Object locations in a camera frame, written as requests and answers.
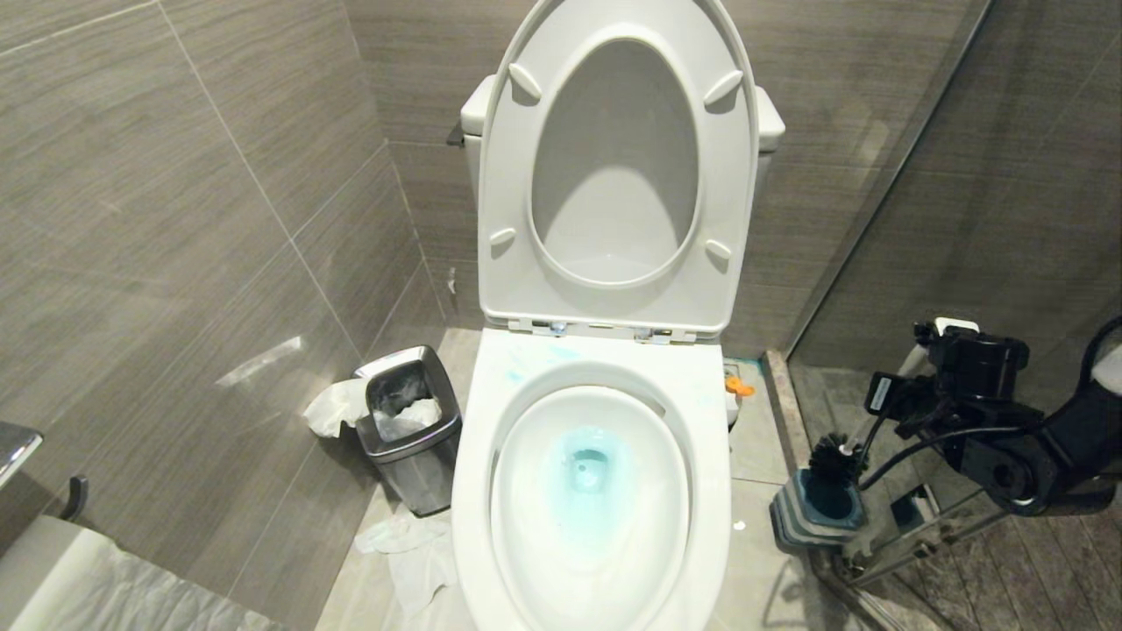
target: stainless steel trash can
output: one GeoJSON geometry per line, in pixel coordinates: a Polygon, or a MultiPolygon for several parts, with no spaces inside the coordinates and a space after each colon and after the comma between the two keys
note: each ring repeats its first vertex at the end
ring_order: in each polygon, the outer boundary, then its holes
{"type": "Polygon", "coordinates": [[[413,514],[425,516],[449,507],[463,421],[436,351],[429,346],[399,350],[367,364],[360,373],[370,377],[366,399],[371,415],[356,424],[367,457],[413,514]],[[429,397],[440,405],[435,423],[401,438],[379,433],[375,411],[396,417],[429,397]]]}

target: tile grout line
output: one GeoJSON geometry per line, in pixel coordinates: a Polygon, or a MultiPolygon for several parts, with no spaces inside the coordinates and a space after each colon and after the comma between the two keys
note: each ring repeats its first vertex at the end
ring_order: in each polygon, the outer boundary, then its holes
{"type": "Polygon", "coordinates": [[[132,11],[136,11],[136,10],[139,10],[139,9],[144,9],[145,7],[151,7],[153,4],[157,4],[157,3],[158,3],[158,0],[148,0],[147,2],[144,2],[144,3],[140,3],[140,4],[134,4],[132,7],[128,7],[126,9],[120,9],[120,10],[113,11],[111,13],[105,13],[104,16],[99,16],[96,18],[92,18],[92,19],[85,20],[84,22],[76,24],[74,26],[67,26],[67,27],[62,28],[59,30],[56,30],[54,33],[44,35],[43,37],[37,37],[37,38],[35,38],[35,39],[33,39],[30,42],[25,42],[22,44],[17,44],[16,46],[12,46],[11,48],[4,49],[4,51],[0,51],[0,57],[3,57],[4,55],[10,55],[12,53],[18,53],[19,51],[22,51],[24,48],[29,48],[29,47],[35,46],[37,44],[42,44],[44,42],[54,39],[55,37],[62,37],[64,35],[68,35],[71,33],[74,33],[75,30],[83,29],[83,28],[85,28],[88,26],[92,26],[92,25],[95,25],[98,22],[103,22],[105,20],[111,20],[111,19],[113,19],[116,17],[123,16],[125,13],[130,13],[132,11]]]}
{"type": "Polygon", "coordinates": [[[226,593],[226,597],[230,598],[233,594],[233,589],[238,586],[238,582],[241,580],[241,575],[245,574],[246,568],[249,567],[249,563],[254,560],[254,555],[257,554],[257,548],[261,545],[261,540],[265,539],[265,533],[269,531],[269,527],[273,525],[273,520],[276,519],[277,513],[280,512],[280,506],[284,505],[284,501],[288,499],[288,493],[292,492],[292,487],[296,484],[296,479],[300,477],[301,472],[304,470],[304,465],[307,464],[307,459],[312,457],[312,450],[315,449],[315,441],[313,440],[311,445],[307,446],[307,452],[304,454],[304,459],[300,461],[300,467],[296,473],[292,475],[292,479],[288,481],[288,486],[285,487],[284,494],[277,500],[277,505],[273,509],[273,513],[269,515],[269,520],[265,522],[261,528],[260,534],[257,536],[257,540],[254,541],[254,547],[249,549],[249,554],[246,555],[246,561],[241,564],[238,568],[237,576],[233,577],[233,583],[230,583],[230,588],[226,593]]]}
{"type": "Polygon", "coordinates": [[[355,170],[355,173],[351,173],[347,177],[347,180],[339,185],[339,189],[337,189],[335,192],[331,193],[331,195],[328,196],[327,201],[324,201],[322,204],[320,204],[319,208],[315,209],[315,212],[313,212],[312,216],[307,218],[307,221],[301,223],[300,228],[296,228],[296,230],[293,231],[292,238],[295,239],[296,237],[298,237],[300,234],[303,232],[305,228],[307,228],[307,226],[312,222],[312,220],[319,217],[321,212],[323,212],[329,205],[331,205],[331,202],[335,201],[335,198],[339,196],[339,193],[341,193],[343,189],[346,189],[351,182],[353,182],[355,179],[358,177],[359,173],[362,173],[362,170],[369,166],[371,162],[374,162],[374,158],[378,157],[378,154],[381,153],[381,149],[387,148],[388,146],[389,146],[388,141],[383,141],[380,145],[378,145],[378,148],[375,149],[373,154],[370,154],[370,157],[362,161],[362,164],[355,170]]]}
{"type": "Polygon", "coordinates": [[[782,487],[787,482],[767,482],[766,479],[753,479],[751,477],[736,477],[735,475],[730,477],[733,482],[749,482],[752,484],[766,484],[767,486],[779,486],[782,487]]]}
{"type": "MultiPolygon", "coordinates": [[[[405,286],[402,287],[402,293],[397,294],[397,300],[395,300],[394,305],[389,308],[389,313],[386,313],[386,319],[381,322],[381,326],[378,327],[378,332],[375,333],[374,341],[370,342],[370,348],[366,349],[367,353],[370,353],[370,349],[378,345],[378,340],[381,339],[381,333],[384,333],[386,331],[386,327],[389,326],[389,320],[393,319],[394,313],[397,312],[397,307],[403,300],[405,300],[405,293],[410,291],[410,286],[413,285],[413,280],[416,278],[417,272],[421,271],[422,265],[424,265],[424,260],[419,260],[417,266],[414,267],[413,273],[410,274],[410,280],[405,281],[405,286]]],[[[366,362],[366,356],[364,355],[359,358],[359,360],[366,362]]]]}
{"type": "Polygon", "coordinates": [[[436,291],[436,281],[432,277],[432,267],[429,266],[429,257],[424,253],[424,245],[421,243],[421,232],[417,231],[416,221],[413,220],[413,208],[410,205],[410,196],[405,194],[405,185],[402,184],[402,173],[397,170],[397,161],[394,159],[394,152],[389,152],[389,164],[394,167],[394,176],[397,177],[397,190],[402,192],[402,200],[405,201],[405,213],[410,218],[410,226],[413,228],[413,236],[417,240],[417,249],[421,250],[421,263],[424,264],[425,274],[429,276],[429,286],[432,287],[433,298],[436,299],[436,308],[440,309],[440,319],[444,322],[444,330],[448,330],[448,313],[444,313],[444,303],[440,300],[436,291]]]}
{"type": "Polygon", "coordinates": [[[323,287],[320,286],[320,282],[315,280],[315,274],[312,273],[311,266],[309,266],[307,260],[304,259],[303,253],[301,253],[300,248],[296,247],[296,241],[293,240],[292,232],[288,231],[288,228],[285,227],[284,221],[280,220],[280,216],[277,213],[277,209],[273,205],[273,200],[269,199],[268,194],[265,192],[265,188],[261,185],[260,180],[257,179],[257,173],[254,172],[254,168],[252,166],[250,166],[249,161],[246,159],[246,154],[241,150],[241,146],[238,145],[238,140],[233,137],[233,131],[230,129],[230,126],[226,124],[226,117],[223,117],[222,112],[218,109],[218,103],[214,101],[214,98],[211,95],[210,90],[206,88],[206,83],[203,82],[203,76],[199,72],[199,67],[195,66],[194,60],[191,58],[191,54],[187,52],[187,47],[183,44],[183,39],[180,37],[180,33],[175,29],[175,25],[172,24],[172,18],[167,15],[167,11],[164,9],[162,0],[157,0],[156,6],[159,8],[159,12],[164,16],[164,21],[167,22],[167,28],[172,31],[172,36],[175,37],[175,43],[178,44],[180,51],[183,53],[184,58],[187,61],[187,65],[191,66],[191,72],[194,73],[195,80],[199,81],[199,86],[202,88],[203,94],[206,97],[206,100],[210,102],[211,108],[214,110],[214,116],[218,117],[219,124],[222,125],[222,129],[226,130],[227,137],[230,138],[230,143],[233,145],[233,149],[238,153],[238,157],[241,158],[241,163],[246,166],[246,171],[249,172],[249,176],[254,180],[254,184],[257,185],[257,190],[261,193],[261,198],[265,200],[266,205],[268,205],[269,210],[273,212],[273,218],[280,226],[280,230],[284,232],[285,238],[288,239],[288,245],[291,245],[292,249],[296,253],[296,258],[300,259],[301,264],[303,264],[304,266],[304,269],[307,271],[309,277],[312,278],[312,284],[315,285],[316,291],[320,292],[320,296],[323,298],[323,302],[328,305],[328,311],[331,312],[331,316],[335,319],[335,323],[339,324],[340,330],[342,330],[343,337],[347,338],[347,344],[350,345],[351,349],[355,351],[356,357],[358,357],[358,360],[361,362],[362,354],[359,353],[358,346],[356,346],[355,340],[351,339],[350,332],[347,330],[347,327],[343,326],[342,320],[339,319],[339,313],[335,312],[335,308],[334,305],[331,304],[331,301],[328,299],[328,294],[323,291],[323,287]]]}
{"type": "MultiPolygon", "coordinates": [[[[347,20],[347,33],[349,33],[350,36],[351,36],[351,43],[355,44],[355,56],[358,57],[359,65],[361,65],[362,62],[365,62],[366,60],[362,58],[362,49],[359,48],[359,46],[358,46],[358,37],[355,36],[355,28],[351,26],[355,22],[351,21],[350,10],[347,9],[347,2],[343,2],[343,0],[335,0],[335,1],[338,2],[339,9],[343,13],[343,19],[347,20]]],[[[375,101],[375,103],[374,103],[375,104],[375,111],[377,111],[378,99],[374,94],[374,89],[369,84],[366,85],[366,89],[367,89],[368,92],[370,92],[370,98],[374,99],[374,101],[375,101]]]]}

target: toilet lid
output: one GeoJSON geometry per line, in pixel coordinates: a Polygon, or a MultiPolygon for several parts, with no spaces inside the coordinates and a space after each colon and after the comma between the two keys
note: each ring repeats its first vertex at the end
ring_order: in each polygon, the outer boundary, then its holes
{"type": "Polygon", "coordinates": [[[758,138],[752,71],[720,3],[541,0],[495,81],[480,157],[484,311],[724,329],[758,138]]]}
{"type": "Polygon", "coordinates": [[[574,386],[537,400],[499,449],[490,497],[496,560],[523,620],[646,629],[682,565],[687,488],[678,443],[638,399],[574,386]]]}

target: gray wall tile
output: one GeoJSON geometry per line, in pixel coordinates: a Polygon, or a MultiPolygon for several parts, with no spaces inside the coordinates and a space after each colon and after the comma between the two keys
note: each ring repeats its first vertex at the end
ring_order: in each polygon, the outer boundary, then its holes
{"type": "Polygon", "coordinates": [[[959,316],[1029,342],[1019,397],[1046,409],[1066,399],[1082,346],[1122,308],[1119,10],[997,4],[797,359],[892,369],[911,322],[959,316]],[[960,107],[991,97],[1005,107],[995,134],[960,107]],[[948,173],[959,158],[978,171],[948,173]]]}
{"type": "Polygon", "coordinates": [[[166,4],[230,129],[157,3],[0,20],[0,417],[46,436],[0,552],[85,473],[85,525],[310,628],[373,478],[300,413],[361,360],[348,332],[397,304],[387,340],[438,344],[439,303],[341,6],[166,4]]]}
{"type": "Polygon", "coordinates": [[[0,56],[0,415],[47,436],[11,534],[284,235],[155,7],[0,56]]]}
{"type": "Polygon", "coordinates": [[[442,143],[531,0],[344,0],[390,140],[442,143]]]}
{"type": "MultiPolygon", "coordinates": [[[[872,193],[868,168],[773,166],[755,208],[741,272],[743,282],[809,289],[872,193]]],[[[741,302],[737,310],[751,310],[741,302]]]]}
{"type": "Polygon", "coordinates": [[[145,0],[3,0],[0,2],[0,53],[144,2],[145,0]]]}
{"type": "Polygon", "coordinates": [[[457,329],[481,329],[486,318],[479,308],[479,264],[475,260],[442,258],[429,258],[427,263],[448,326],[457,329]],[[450,277],[456,278],[454,293],[448,287],[450,277]]]}
{"type": "Polygon", "coordinates": [[[84,521],[228,593],[314,442],[300,412],[358,360],[283,246],[92,456],[84,521]]]}
{"type": "Polygon", "coordinates": [[[476,260],[478,214],[465,150],[410,143],[389,147],[425,256],[476,260]]]}
{"type": "Polygon", "coordinates": [[[421,262],[386,146],[295,237],[312,275],[362,353],[421,262]]]}
{"type": "Polygon", "coordinates": [[[917,147],[914,167],[1013,175],[1119,28],[1118,2],[996,2],[917,147]]]}
{"type": "Polygon", "coordinates": [[[383,141],[337,0],[165,0],[289,232],[383,141]]]}
{"type": "Polygon", "coordinates": [[[429,280],[429,271],[421,263],[364,359],[377,359],[422,344],[438,348],[444,338],[444,316],[436,292],[429,280]]]}
{"type": "Polygon", "coordinates": [[[883,166],[909,122],[929,111],[936,73],[978,4],[725,2],[756,83],[787,122],[781,159],[852,167],[883,166]]]}

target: toilet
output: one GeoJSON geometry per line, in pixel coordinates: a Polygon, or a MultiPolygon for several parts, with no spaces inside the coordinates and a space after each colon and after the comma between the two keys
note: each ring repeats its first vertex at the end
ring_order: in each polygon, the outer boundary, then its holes
{"type": "Polygon", "coordinates": [[[480,631],[700,631],[723,355],[784,128],[717,0],[541,0],[461,111],[488,319],[452,490],[480,631]]]}

